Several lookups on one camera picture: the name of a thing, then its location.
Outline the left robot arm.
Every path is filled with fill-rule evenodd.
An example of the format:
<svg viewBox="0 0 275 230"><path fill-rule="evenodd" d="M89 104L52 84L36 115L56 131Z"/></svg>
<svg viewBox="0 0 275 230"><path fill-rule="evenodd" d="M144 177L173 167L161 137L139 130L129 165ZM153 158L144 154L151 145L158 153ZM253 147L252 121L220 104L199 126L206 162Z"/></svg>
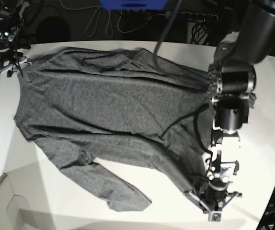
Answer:
<svg viewBox="0 0 275 230"><path fill-rule="evenodd" d="M238 131L249 120L249 99L255 90L254 66L271 52L275 44L275 0L252 0L238 32L231 32L216 48L208 68L212 97L194 111L193 127L197 143L208 154L204 175L192 174L192 187L184 192L209 222L220 222L223 209L238 191L234 185L240 164Z"/></svg>

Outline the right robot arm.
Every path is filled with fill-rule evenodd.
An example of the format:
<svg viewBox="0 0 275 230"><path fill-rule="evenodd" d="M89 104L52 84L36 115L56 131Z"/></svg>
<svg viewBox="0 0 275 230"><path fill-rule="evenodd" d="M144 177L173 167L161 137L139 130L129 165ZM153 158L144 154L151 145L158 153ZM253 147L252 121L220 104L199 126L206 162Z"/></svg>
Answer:
<svg viewBox="0 0 275 230"><path fill-rule="evenodd" d="M18 52L18 37L24 22L24 12L30 6L28 0L3 0L0 11L0 74L7 72L10 78L21 70L21 64L31 65L31 60Z"/></svg>

